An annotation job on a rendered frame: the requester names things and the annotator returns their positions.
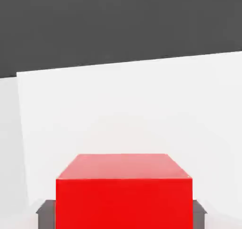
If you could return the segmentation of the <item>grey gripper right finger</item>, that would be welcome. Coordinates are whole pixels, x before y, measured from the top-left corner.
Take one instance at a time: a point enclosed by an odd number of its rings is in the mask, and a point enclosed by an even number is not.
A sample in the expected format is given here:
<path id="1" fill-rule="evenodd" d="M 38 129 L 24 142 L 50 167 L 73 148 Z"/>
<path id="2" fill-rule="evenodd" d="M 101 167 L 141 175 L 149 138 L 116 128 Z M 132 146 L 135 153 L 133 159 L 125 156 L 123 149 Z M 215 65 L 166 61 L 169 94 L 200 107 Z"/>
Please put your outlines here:
<path id="1" fill-rule="evenodd" d="M 217 212 L 212 206 L 205 208 L 198 200 L 193 200 L 193 229 L 219 229 Z"/>

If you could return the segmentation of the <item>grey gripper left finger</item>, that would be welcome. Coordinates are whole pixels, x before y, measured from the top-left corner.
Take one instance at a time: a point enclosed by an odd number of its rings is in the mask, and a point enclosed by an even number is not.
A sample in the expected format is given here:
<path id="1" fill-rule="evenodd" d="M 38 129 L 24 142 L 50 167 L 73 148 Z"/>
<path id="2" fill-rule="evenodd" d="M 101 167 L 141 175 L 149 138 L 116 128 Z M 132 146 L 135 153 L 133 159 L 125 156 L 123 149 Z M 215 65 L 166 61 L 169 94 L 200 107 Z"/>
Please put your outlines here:
<path id="1" fill-rule="evenodd" d="M 22 229 L 56 229 L 55 200 L 37 201 L 23 216 Z"/>

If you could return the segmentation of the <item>small red cube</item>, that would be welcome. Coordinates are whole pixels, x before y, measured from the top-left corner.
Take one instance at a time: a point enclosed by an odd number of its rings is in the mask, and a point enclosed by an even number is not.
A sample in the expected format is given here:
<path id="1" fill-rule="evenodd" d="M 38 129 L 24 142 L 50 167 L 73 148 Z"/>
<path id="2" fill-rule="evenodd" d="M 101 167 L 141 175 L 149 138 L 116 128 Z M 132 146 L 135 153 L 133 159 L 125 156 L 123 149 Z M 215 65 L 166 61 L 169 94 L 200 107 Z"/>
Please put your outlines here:
<path id="1" fill-rule="evenodd" d="M 167 154 L 80 154 L 56 179 L 56 229 L 192 229 L 192 189 Z"/>

